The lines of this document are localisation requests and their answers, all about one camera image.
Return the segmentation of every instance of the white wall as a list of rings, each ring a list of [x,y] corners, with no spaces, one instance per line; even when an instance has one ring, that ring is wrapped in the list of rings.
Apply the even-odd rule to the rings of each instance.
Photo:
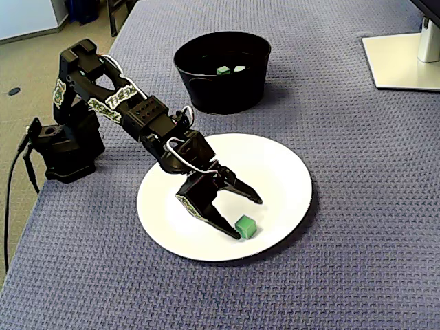
[[[66,5],[64,4],[64,0],[52,0],[52,7],[54,8],[55,11],[56,21],[58,25],[60,25],[64,21],[64,18],[67,15],[67,8]]]
[[[56,27],[51,0],[0,0],[0,39]]]

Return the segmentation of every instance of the plate rim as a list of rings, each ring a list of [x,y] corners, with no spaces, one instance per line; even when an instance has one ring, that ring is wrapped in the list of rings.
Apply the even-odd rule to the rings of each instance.
[[[268,251],[268,250],[270,250],[270,249],[272,249],[272,248],[274,248],[275,246],[277,246],[278,244],[280,244],[282,241],[284,241],[285,239],[287,239],[289,236],[291,236],[292,235],[292,233],[299,227],[299,225],[304,221],[304,218],[306,217],[306,215],[307,215],[307,213],[309,212],[309,210],[310,210],[310,206],[311,206],[311,203],[312,203],[312,200],[313,200],[313,195],[314,195],[314,185],[313,185],[313,181],[312,181],[312,179],[311,179],[311,175],[310,175],[310,171],[309,171],[309,169],[307,168],[307,165],[306,165],[306,163],[304,163],[304,161],[293,151],[293,150],[291,150],[290,148],[288,148],[287,146],[285,146],[284,144],[282,144],[282,143],[280,143],[280,142],[278,142],[278,141],[276,141],[276,140],[273,140],[272,138],[269,138],[269,137],[265,137],[265,136],[262,136],[262,135],[257,135],[257,134],[249,134],[249,133],[235,133],[235,132],[228,132],[228,133],[219,133],[219,134],[212,134],[212,135],[208,135],[208,136],[206,136],[206,138],[212,138],[212,137],[217,137],[217,136],[221,136],[221,135],[245,135],[245,136],[248,136],[248,137],[258,137],[258,138],[261,138],[261,139],[264,139],[264,140],[269,140],[270,142],[274,142],[274,143],[277,143],[277,144],[279,144],[280,146],[282,146],[283,148],[285,148],[285,149],[287,149],[287,151],[289,151],[290,153],[293,153],[300,161],[301,161],[301,163],[302,163],[302,165],[305,167],[305,169],[306,169],[306,171],[307,171],[307,174],[308,174],[308,179],[309,180],[307,180],[307,182],[309,183],[309,185],[310,185],[310,200],[309,200],[309,203],[307,204],[307,208],[305,208],[305,211],[304,211],[304,214],[302,215],[302,217],[301,217],[301,220],[294,226],[294,228],[291,230],[291,231],[289,231],[282,239],[280,239],[279,241],[277,241],[276,243],[274,243],[274,244],[272,244],[272,245],[270,245],[270,246],[268,246],[268,247],[265,247],[264,249],[262,249],[262,250],[256,250],[255,252],[252,252],[252,253],[248,253],[248,254],[246,254],[245,256],[235,256],[235,257],[232,257],[232,258],[199,258],[199,257],[194,257],[194,256],[188,256],[188,255],[186,255],[185,253],[182,253],[182,254],[180,254],[180,253],[177,253],[177,252],[175,252],[175,251],[173,251],[173,250],[170,250],[170,249],[168,249],[167,247],[165,247],[165,246],[163,246],[162,244],[160,244],[159,242],[157,242],[156,241],[156,239],[154,239],[148,232],[147,232],[147,230],[146,230],[146,228],[144,227],[144,225],[143,225],[143,223],[142,223],[142,220],[141,220],[141,216],[140,216],[140,207],[139,207],[139,205],[140,205],[140,190],[141,190],[141,187],[143,186],[143,184],[144,184],[144,180],[146,179],[146,177],[148,176],[148,174],[149,174],[149,172],[151,171],[151,169],[154,167],[154,166],[158,166],[159,168],[160,168],[160,165],[158,164],[158,162],[156,162],[156,163],[154,163],[154,165],[152,165],[152,167],[150,167],[149,169],[148,169],[148,171],[146,172],[146,174],[145,174],[145,176],[144,176],[144,178],[142,179],[142,181],[141,181],[141,183],[140,183],[140,185],[139,185],[139,188],[138,188],[138,190],[137,190],[137,198],[136,198],[136,208],[137,208],[137,217],[138,217],[138,219],[139,219],[139,222],[140,222],[140,225],[142,226],[142,229],[145,231],[145,233],[148,235],[148,237],[150,237],[150,239],[155,243],[155,244],[157,244],[159,247],[161,247],[162,249],[164,249],[164,250],[166,250],[166,251],[168,251],[168,252],[170,252],[171,254],[174,254],[175,256],[178,256],[178,257],[181,257],[181,258],[185,258],[185,259],[190,259],[190,260],[193,260],[193,261],[198,261],[198,262],[204,262],[204,263],[224,263],[224,262],[228,262],[228,261],[237,261],[237,260],[243,260],[243,259],[246,259],[246,258],[250,258],[250,257],[252,257],[252,256],[256,256],[257,254],[261,254],[261,253],[263,253],[263,252],[266,252],[266,251]]]

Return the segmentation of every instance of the white plate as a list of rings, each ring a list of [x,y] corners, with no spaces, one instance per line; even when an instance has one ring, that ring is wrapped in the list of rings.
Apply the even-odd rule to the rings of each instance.
[[[170,175],[155,164],[137,196],[144,229],[163,248],[200,261],[229,261],[262,252],[283,240],[303,219],[311,202],[311,179],[303,161],[291,150],[264,137],[221,134],[206,138],[221,165],[253,187],[263,200],[220,191],[214,206],[229,224],[247,215],[257,224],[248,240],[236,240],[193,218],[175,197],[184,175]]]

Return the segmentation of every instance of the white cable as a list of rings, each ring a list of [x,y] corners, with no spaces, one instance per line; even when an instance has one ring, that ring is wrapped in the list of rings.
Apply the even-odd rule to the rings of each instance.
[[[141,97],[144,98],[144,100],[147,99],[145,93],[143,91],[141,91],[140,88],[129,77],[124,76],[124,72],[122,71],[121,66],[119,65],[119,63],[113,57],[111,57],[110,55],[107,55],[107,54],[101,54],[101,57],[107,58],[110,61],[110,63],[116,69],[119,70],[119,72],[120,72],[119,77],[121,77],[123,79],[126,79],[129,83],[131,83],[133,85],[133,87],[136,88],[137,92],[141,95]]]
[[[176,157],[179,161],[181,161],[182,163],[184,163],[185,165],[187,165],[187,167],[193,169],[194,171],[197,171],[197,172],[203,173],[203,174],[211,174],[211,173],[218,173],[218,172],[219,172],[218,170],[201,170],[201,169],[195,167],[194,165],[191,165],[191,164],[188,163],[186,160],[184,160],[182,157],[180,157],[180,155],[176,152],[176,150],[174,150],[174,149],[172,148],[172,146],[170,145],[170,143],[171,143],[172,141],[177,141],[177,142],[185,142],[185,141],[183,141],[183,140],[181,140],[181,139],[177,139],[176,137],[171,137],[171,138],[165,143],[165,146],[166,146],[167,151],[169,151],[170,153],[172,153],[174,157]]]
[[[185,112],[187,112],[187,111],[189,111],[189,113],[190,113],[190,120],[191,120],[190,127],[191,127],[194,124],[194,120],[195,120],[194,119],[194,110],[191,106],[187,105],[182,109],[182,112],[183,112],[183,114],[185,114]]]

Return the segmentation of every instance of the black bowl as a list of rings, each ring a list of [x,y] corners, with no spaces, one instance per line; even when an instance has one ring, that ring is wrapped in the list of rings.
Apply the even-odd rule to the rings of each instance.
[[[181,46],[174,55],[192,104],[206,113],[237,113],[263,97],[271,47],[263,38],[245,32],[215,32]],[[217,74],[226,66],[230,74]],[[234,71],[245,66],[243,71]]]

